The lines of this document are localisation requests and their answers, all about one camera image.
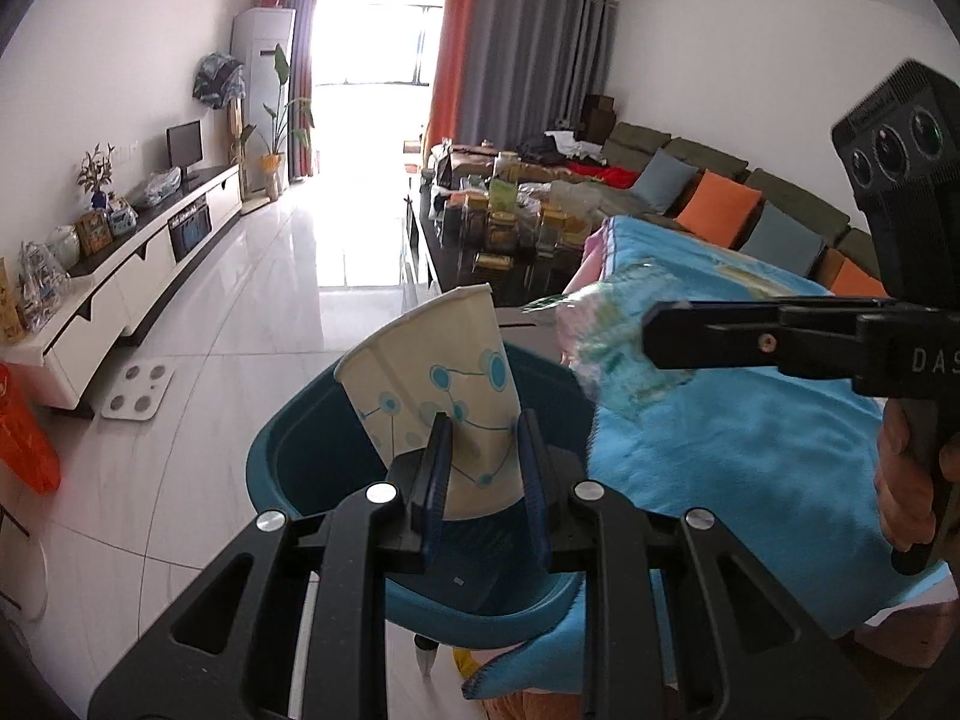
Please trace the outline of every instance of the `silver screw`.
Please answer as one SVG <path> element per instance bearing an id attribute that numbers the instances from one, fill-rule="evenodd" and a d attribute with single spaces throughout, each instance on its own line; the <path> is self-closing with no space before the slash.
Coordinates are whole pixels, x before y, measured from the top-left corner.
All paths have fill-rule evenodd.
<path id="1" fill-rule="evenodd" d="M 287 515 L 283 512 L 263 512 L 256 519 L 256 527 L 260 528 L 264 533 L 272 533 L 273 531 L 278 531 L 280 528 L 286 524 Z"/>
<path id="2" fill-rule="evenodd" d="M 769 333 L 762 333 L 757 340 L 757 345 L 764 354 L 773 354 L 776 351 L 776 338 Z"/>
<path id="3" fill-rule="evenodd" d="M 706 509 L 690 509 L 686 513 L 686 523 L 698 531 L 709 531 L 714 522 L 717 522 L 716 517 Z"/>
<path id="4" fill-rule="evenodd" d="M 603 497 L 603 485 L 598 482 L 581 482 L 573 488 L 573 494 L 582 501 L 599 501 Z"/>
<path id="5" fill-rule="evenodd" d="M 371 503 L 389 503 L 397 497 L 397 488 L 389 482 L 377 482 L 367 488 L 367 500 Z"/>

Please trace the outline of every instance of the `tile floor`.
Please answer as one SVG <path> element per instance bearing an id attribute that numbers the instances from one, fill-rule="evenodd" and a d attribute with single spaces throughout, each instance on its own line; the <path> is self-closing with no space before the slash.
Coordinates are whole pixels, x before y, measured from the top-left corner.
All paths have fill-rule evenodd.
<path id="1" fill-rule="evenodd" d="M 325 191 L 314 179 L 243 218 L 142 346 L 114 350 L 88 391 L 99 409 L 125 362 L 169 358 L 176 372 L 157 415 L 143 423 L 50 418 L 61 488 L 3 501 L 48 560 L 46 610 L 21 628 L 37 666 L 80 717 L 138 634 L 250 521 L 245 463 L 261 426 L 409 307 L 400 285 L 403 187 L 374 199 L 343 189 Z M 18 534 L 3 528 L 0 587 L 28 597 L 32 589 L 18 584 L 28 560 Z M 391 717 L 483 717 L 462 698 L 449 651 L 425 682 L 411 639 L 389 626 Z"/>

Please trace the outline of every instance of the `hand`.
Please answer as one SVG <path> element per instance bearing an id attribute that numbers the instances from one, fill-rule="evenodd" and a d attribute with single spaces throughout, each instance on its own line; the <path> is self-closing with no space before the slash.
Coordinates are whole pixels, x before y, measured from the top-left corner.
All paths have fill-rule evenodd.
<path id="1" fill-rule="evenodd" d="M 914 544 L 928 544 L 936 536 L 933 515 L 933 481 L 907 451 L 910 427 L 906 414 L 894 399 L 883 410 L 877 436 L 880 462 L 874 477 L 877 510 L 883 536 L 901 552 Z M 960 482 L 960 434 L 940 451 L 940 469 L 949 482 Z"/>

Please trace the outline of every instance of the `paper cup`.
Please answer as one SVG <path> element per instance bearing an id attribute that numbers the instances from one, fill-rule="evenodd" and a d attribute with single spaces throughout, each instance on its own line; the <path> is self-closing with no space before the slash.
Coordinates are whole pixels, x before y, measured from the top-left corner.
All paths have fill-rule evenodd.
<path id="1" fill-rule="evenodd" d="M 520 399 L 488 284 L 460 287 L 391 322 L 334 371 L 390 467 L 426 446 L 433 418 L 453 421 L 444 519 L 499 512 L 523 497 L 517 464 Z"/>

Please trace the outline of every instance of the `teal plastic bin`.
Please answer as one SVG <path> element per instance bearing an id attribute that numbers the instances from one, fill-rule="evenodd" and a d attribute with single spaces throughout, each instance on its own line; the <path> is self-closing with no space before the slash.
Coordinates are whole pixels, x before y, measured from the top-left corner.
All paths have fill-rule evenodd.
<path id="1" fill-rule="evenodd" d="M 585 458 L 594 406 L 573 374 L 505 346 L 520 404 L 536 410 L 544 440 Z M 328 512 L 385 475 L 333 366 L 267 423 L 247 459 L 253 506 L 292 517 Z M 560 622 L 580 581 L 539 567 L 520 501 L 489 517 L 445 522 L 429 570 L 387 580 L 386 616 L 454 647 L 508 647 Z"/>

